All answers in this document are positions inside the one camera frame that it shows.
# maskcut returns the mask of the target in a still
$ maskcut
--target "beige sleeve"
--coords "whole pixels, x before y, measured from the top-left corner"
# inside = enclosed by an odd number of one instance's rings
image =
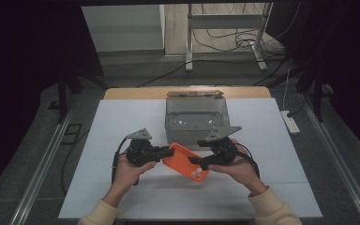
[[[119,210],[99,200],[88,215],[78,221],[78,225],[113,225]]]
[[[289,205],[280,201],[271,188],[261,195],[248,199],[255,208],[257,225],[302,224]]]

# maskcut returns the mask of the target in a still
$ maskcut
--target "metal box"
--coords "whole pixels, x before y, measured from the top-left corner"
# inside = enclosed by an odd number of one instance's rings
[[[165,129],[168,144],[197,144],[213,127],[229,127],[226,99],[217,95],[171,95],[166,99]]]

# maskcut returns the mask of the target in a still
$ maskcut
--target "white tabletop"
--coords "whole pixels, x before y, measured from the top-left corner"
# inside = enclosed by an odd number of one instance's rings
[[[231,125],[242,127],[231,138],[251,151],[264,183],[299,217],[321,217],[275,100],[227,99],[227,107]],[[147,128],[153,137],[151,144],[168,145],[164,120],[164,99],[101,100],[59,217],[80,218],[104,196],[111,184],[113,154],[127,134]],[[203,150],[196,153],[212,154]],[[210,172],[202,183],[197,183],[158,163],[121,201],[118,218],[254,218],[248,194],[227,174]]]

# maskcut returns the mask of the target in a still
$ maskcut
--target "hand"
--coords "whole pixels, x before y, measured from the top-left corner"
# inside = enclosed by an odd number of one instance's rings
[[[238,143],[236,139],[232,139],[232,142]],[[235,146],[239,152],[248,155],[248,152],[242,146],[238,144]],[[248,188],[252,196],[260,195],[268,189],[263,181],[257,176],[250,163],[242,157],[237,156],[228,166],[209,165],[208,169],[213,172],[230,175],[235,181]]]
[[[140,175],[155,167],[156,162],[148,162],[141,167],[135,167],[130,164],[125,154],[119,156],[118,165],[116,166],[115,179],[102,199],[105,203],[118,207],[122,197],[136,183]]]

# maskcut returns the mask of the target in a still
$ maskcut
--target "orange object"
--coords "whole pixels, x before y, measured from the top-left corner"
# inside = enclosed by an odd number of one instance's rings
[[[174,154],[172,157],[163,158],[163,164],[183,174],[189,179],[202,182],[209,171],[204,171],[200,165],[191,164],[188,160],[188,157],[201,157],[176,142],[172,143],[170,148],[174,149]]]

